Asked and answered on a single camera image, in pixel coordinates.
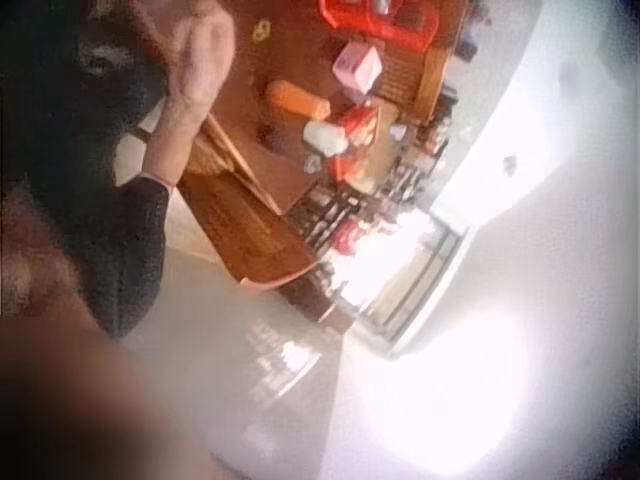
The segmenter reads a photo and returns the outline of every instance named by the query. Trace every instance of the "hand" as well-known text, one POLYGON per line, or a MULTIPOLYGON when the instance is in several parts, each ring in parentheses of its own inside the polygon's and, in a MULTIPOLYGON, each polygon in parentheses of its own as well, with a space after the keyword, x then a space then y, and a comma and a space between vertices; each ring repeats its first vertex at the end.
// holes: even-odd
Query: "hand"
POLYGON ((202 123, 233 61, 231 16, 217 0, 132 0, 132 7, 167 65, 169 100, 202 123))

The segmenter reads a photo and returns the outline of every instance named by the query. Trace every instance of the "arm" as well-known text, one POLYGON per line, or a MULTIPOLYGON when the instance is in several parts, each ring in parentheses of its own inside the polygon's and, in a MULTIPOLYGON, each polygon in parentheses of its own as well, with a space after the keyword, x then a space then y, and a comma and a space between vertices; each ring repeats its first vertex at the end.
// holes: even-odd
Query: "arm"
MULTIPOLYGON (((198 3, 210 8, 204 14, 198 11, 179 20, 163 37, 166 43, 158 45, 166 52, 169 95, 147 143, 142 178, 135 178, 119 189, 121 215, 114 232, 119 258, 118 318, 115 331, 110 332, 116 336, 127 333, 157 296, 169 195, 184 172, 193 140, 233 59, 231 17, 215 0, 198 3)), ((140 15, 145 22, 154 20, 144 11, 140 15)))

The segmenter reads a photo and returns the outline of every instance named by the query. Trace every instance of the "pink box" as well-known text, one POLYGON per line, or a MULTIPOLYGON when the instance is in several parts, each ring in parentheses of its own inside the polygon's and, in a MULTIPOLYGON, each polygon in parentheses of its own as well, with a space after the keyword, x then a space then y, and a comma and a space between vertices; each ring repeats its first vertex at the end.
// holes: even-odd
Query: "pink box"
POLYGON ((367 93, 382 73, 382 61, 375 47, 349 42, 333 64, 333 73, 345 87, 367 93))

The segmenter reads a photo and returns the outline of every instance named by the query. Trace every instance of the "white container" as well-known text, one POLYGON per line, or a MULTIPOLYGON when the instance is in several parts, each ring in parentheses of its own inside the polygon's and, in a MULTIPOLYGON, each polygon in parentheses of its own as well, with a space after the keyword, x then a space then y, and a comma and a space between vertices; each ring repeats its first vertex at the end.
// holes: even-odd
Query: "white container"
POLYGON ((349 42, 333 64, 333 73, 345 87, 367 93, 382 73, 382 61, 375 47, 349 42))
POLYGON ((344 127, 317 120, 305 125, 303 138, 327 158, 344 153, 349 147, 344 127))

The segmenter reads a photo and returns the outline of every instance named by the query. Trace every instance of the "bottle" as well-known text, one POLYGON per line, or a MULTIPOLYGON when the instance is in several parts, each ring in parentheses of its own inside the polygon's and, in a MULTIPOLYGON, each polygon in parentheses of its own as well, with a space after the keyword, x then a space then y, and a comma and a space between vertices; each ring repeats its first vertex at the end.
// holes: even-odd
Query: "bottle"
POLYGON ((286 80, 274 80, 267 87, 267 101, 276 107, 298 113, 312 120, 324 120, 331 114, 328 100, 286 80))

